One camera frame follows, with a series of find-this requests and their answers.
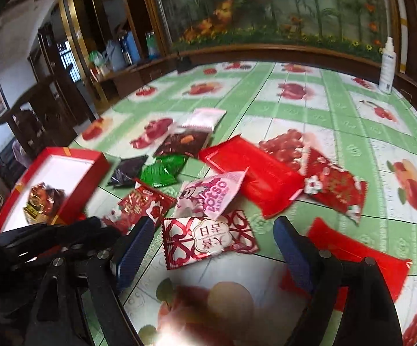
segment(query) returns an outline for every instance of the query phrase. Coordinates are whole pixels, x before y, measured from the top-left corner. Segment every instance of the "window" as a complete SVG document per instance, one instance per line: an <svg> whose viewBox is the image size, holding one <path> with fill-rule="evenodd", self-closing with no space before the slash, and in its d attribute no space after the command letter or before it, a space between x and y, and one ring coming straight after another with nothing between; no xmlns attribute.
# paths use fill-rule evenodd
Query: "window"
<svg viewBox="0 0 417 346"><path fill-rule="evenodd" d="M72 54L71 46L69 45L69 41L65 41L64 43L58 44L58 51L61 57L61 61L63 61L63 66L65 69L72 64L72 70L69 72L71 78L74 82L80 80L80 73L79 68L77 67L76 61Z"/></svg>

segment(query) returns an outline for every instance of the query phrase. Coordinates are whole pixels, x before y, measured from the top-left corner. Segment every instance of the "floral glass panel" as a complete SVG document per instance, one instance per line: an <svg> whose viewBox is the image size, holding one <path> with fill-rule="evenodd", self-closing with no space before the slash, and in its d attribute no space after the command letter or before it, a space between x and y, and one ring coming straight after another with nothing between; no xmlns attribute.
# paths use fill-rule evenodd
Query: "floral glass panel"
<svg viewBox="0 0 417 346"><path fill-rule="evenodd" d="M265 43L381 61L385 0L156 0L173 50Z"/></svg>

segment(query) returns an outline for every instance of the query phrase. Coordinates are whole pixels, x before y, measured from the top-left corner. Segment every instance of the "blue gripper pad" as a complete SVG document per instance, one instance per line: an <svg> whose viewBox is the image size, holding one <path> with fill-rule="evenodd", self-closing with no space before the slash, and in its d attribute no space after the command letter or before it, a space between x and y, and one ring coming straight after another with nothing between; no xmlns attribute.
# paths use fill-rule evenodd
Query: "blue gripper pad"
<svg viewBox="0 0 417 346"><path fill-rule="evenodd" d="M116 268L116 282L117 289L123 290L130 286L135 275L140 268L141 262L148 251L149 245L151 244L154 237L154 222L151 218L146 217L146 220L135 225L135 228L139 228L138 233L130 243L129 248L124 253L122 260L119 262Z"/></svg>
<svg viewBox="0 0 417 346"><path fill-rule="evenodd" d="M313 284L309 264L296 245L297 237L300 235L285 216L278 217L274 221L273 233L293 281L299 288L311 294Z"/></svg>

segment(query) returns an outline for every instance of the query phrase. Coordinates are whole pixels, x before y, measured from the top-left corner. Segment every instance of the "green candy wrapper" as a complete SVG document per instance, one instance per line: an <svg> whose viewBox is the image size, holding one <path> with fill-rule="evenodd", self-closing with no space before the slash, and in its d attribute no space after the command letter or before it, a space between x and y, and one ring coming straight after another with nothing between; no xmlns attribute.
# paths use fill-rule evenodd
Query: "green candy wrapper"
<svg viewBox="0 0 417 346"><path fill-rule="evenodd" d="M140 180L152 187L164 187L178 183L176 176L185 165L187 158L183 155L159 157L155 163L141 171Z"/></svg>

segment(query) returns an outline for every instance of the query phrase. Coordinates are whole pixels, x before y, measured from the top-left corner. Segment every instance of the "red plastic package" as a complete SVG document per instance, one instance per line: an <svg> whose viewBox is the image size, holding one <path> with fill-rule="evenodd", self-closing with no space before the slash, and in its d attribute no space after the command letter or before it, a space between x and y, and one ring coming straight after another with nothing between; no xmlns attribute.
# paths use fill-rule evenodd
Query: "red plastic package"
<svg viewBox="0 0 417 346"><path fill-rule="evenodd" d="M375 259L380 271L383 274L383 278L386 281L393 302L395 302L399 297L402 286L404 285L404 281L407 277L407 273L412 265L412 260L398 259L377 251L376 249L367 247L366 245L352 238L346 237L334 229L331 229L319 217L314 220L307 236L318 249L329 250L340 260L360 262L365 257L371 256ZM292 277L288 272L283 278L281 288L293 292L302 292L306 296L308 295L308 293L295 286ZM337 301L335 302L334 307L336 310L344 310L347 294L347 287L341 287L339 289Z"/></svg>
<svg viewBox="0 0 417 346"><path fill-rule="evenodd" d="M358 224L367 187L366 181L332 163L314 148L309 148L305 155L305 194Z"/></svg>
<svg viewBox="0 0 417 346"><path fill-rule="evenodd" d="M172 217L217 219L238 193L244 176L245 172L229 172L183 183Z"/></svg>
<svg viewBox="0 0 417 346"><path fill-rule="evenodd" d="M176 269L224 251L253 254L258 245L241 210L220 216L164 219L162 223L167 269Z"/></svg>
<svg viewBox="0 0 417 346"><path fill-rule="evenodd" d="M135 189L117 203L102 221L124 235L133 229L141 216L149 216L158 226L175 201L175 198L136 180Z"/></svg>
<svg viewBox="0 0 417 346"><path fill-rule="evenodd" d="M247 170L241 192L262 210L265 219L282 212L301 194L304 177L237 135L199 152L217 172Z"/></svg>

